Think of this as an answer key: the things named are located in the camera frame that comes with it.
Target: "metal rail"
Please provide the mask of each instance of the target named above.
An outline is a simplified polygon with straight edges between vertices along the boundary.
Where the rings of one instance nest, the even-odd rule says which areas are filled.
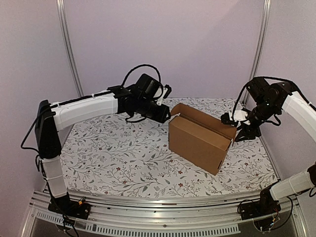
[[[265,0],[263,13],[262,13],[259,40],[257,44],[257,50],[256,50],[255,58],[252,64],[252,69],[251,69],[248,81],[250,81],[251,79],[255,77],[258,70],[260,57],[261,57],[261,53],[263,49],[263,44],[264,44],[265,36],[267,32],[268,22],[269,22],[270,8],[271,8],[271,0]],[[246,106],[248,103],[248,100],[249,100],[249,93],[248,91],[246,91],[241,102]]]
[[[69,66],[71,69],[71,73],[73,75],[75,87],[79,97],[84,96],[82,85],[79,79],[79,74],[76,67],[76,62],[73,54],[73,49],[71,47],[70,38],[69,38],[69,31],[66,21],[66,13],[64,7],[64,0],[57,0],[57,9],[58,9],[58,16],[61,26],[61,31],[63,34],[64,44],[68,56]]]
[[[237,234],[240,233],[239,224],[252,221],[243,221],[237,213],[237,206],[243,199],[256,200],[258,194],[244,192],[221,197],[159,200],[109,195],[95,197],[85,193],[87,202],[92,205],[91,213],[88,220],[76,219],[75,226],[78,230],[106,236],[202,237]],[[72,199],[81,197],[78,192],[70,191],[70,195]],[[33,225],[35,218],[61,225],[61,215],[47,210],[49,202],[47,191],[34,192],[23,237],[29,236],[30,225]],[[286,198],[280,204],[282,212],[291,207]],[[293,215],[296,215],[296,225],[299,226],[296,229],[303,233],[299,236],[306,236],[305,223],[301,220],[296,199],[294,205]]]

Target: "aluminum frame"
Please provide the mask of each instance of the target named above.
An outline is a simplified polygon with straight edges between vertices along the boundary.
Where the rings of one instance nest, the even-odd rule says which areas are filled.
[[[68,25],[67,25],[67,20],[66,20],[66,13],[65,13],[65,7],[64,7],[64,0],[57,0],[57,10],[58,10],[58,16],[59,16],[59,21],[60,21],[60,27],[61,31],[63,34],[63,40],[66,48],[66,53],[68,56],[68,61],[69,61],[69,66],[71,73],[73,75],[75,87],[77,90],[77,94],[79,97],[84,96],[82,85],[80,82],[75,58],[74,58],[74,53],[73,49],[70,43],[70,38],[69,38],[69,31],[68,31]]]
[[[70,191],[70,194],[73,199],[79,200],[81,197],[78,192]],[[161,233],[162,236],[162,233],[165,233],[165,236],[167,236],[166,233],[169,236],[174,233],[176,236],[179,231],[203,233],[206,230],[225,229],[252,221],[252,219],[241,220],[241,216],[237,213],[237,206],[241,200],[246,197],[257,200],[259,197],[259,192],[250,192],[250,194],[250,196],[248,196],[249,193],[240,193],[220,197],[173,198],[172,200],[87,195],[87,201],[92,204],[90,216],[88,220],[78,219],[76,227],[79,230],[96,234],[100,234],[100,232],[92,231],[91,226],[95,226],[95,229],[103,228],[103,230],[133,231],[139,233],[139,236],[145,232]],[[60,223],[61,215],[47,210],[49,202],[48,191],[34,192],[30,202],[28,221],[21,236],[30,236],[38,212],[50,215],[50,217],[46,217],[46,220]],[[305,220],[295,197],[293,203],[296,232],[299,236],[308,237]],[[291,208],[291,203],[287,198],[282,199],[280,204],[282,206],[281,213],[287,212]]]
[[[271,0],[265,0],[256,54],[255,54],[255,58],[252,64],[252,69],[251,69],[248,81],[252,80],[258,71],[261,53],[262,53],[262,49],[263,49],[263,45],[264,45],[264,41],[266,37],[266,32],[267,32],[267,27],[269,23],[270,8],[271,8]],[[242,104],[247,105],[248,101],[249,101],[249,93],[248,91],[246,91],[241,102]]]

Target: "vertical metal post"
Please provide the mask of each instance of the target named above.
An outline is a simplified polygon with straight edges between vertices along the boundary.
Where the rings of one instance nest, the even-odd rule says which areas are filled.
[[[252,64],[252,69],[251,69],[248,81],[252,80],[255,77],[257,70],[258,70],[260,57],[261,57],[261,53],[262,53],[262,49],[263,49],[263,43],[265,40],[267,26],[268,26],[268,22],[269,22],[270,7],[271,7],[271,0],[265,0],[264,7],[263,7],[263,15],[262,15],[257,50],[256,50],[255,58],[254,58],[254,61]],[[248,100],[249,100],[249,93],[246,91],[241,103],[244,106],[246,106],[248,103]]]
[[[66,47],[70,69],[73,75],[73,79],[74,79],[78,96],[82,97],[84,93],[83,93],[82,85],[79,79],[79,75],[78,75],[78,71],[77,71],[77,67],[75,63],[75,58],[73,54],[73,49],[70,44],[68,26],[67,26],[67,21],[66,21],[66,13],[65,13],[65,8],[64,8],[64,0],[57,0],[57,9],[58,9],[59,21],[60,21],[61,30],[63,33],[63,38],[64,38],[64,43]]]

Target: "floral tablecloth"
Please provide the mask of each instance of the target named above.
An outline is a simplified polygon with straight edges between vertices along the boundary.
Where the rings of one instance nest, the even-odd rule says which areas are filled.
[[[171,98],[219,118],[232,99]],[[262,189],[277,181],[259,139],[230,147],[214,176],[168,149],[168,122],[126,123],[105,115],[74,125],[61,160],[68,188],[146,198],[200,197]]]

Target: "cardboard box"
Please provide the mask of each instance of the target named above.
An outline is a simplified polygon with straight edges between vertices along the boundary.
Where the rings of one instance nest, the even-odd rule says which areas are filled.
[[[221,168],[236,128],[188,105],[178,104],[169,123],[169,149],[196,166],[216,175]]]

